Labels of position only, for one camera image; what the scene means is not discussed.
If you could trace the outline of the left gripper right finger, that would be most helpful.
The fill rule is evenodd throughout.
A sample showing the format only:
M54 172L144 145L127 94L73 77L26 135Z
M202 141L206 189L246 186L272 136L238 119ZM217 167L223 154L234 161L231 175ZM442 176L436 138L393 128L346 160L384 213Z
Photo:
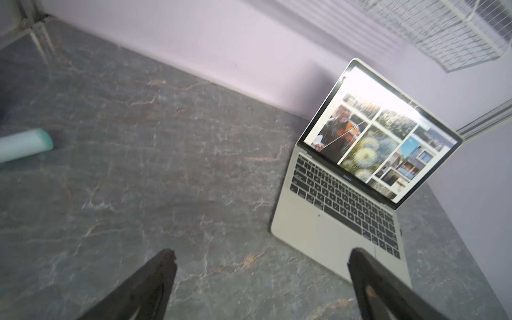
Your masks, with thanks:
M353 249L347 266L362 319L448 320L365 249Z

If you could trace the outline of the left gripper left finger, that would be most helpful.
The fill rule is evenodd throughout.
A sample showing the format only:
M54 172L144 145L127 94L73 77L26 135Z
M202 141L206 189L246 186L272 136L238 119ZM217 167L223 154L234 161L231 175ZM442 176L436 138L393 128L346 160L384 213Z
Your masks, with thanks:
M163 319L177 274L175 252L163 249L80 319Z

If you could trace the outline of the silver laptop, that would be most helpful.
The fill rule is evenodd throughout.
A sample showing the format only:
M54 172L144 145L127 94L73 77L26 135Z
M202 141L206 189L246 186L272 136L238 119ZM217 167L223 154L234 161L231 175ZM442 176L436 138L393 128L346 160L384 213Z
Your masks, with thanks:
M410 284L396 212L462 144L354 58L293 148L271 234L345 280L360 247Z

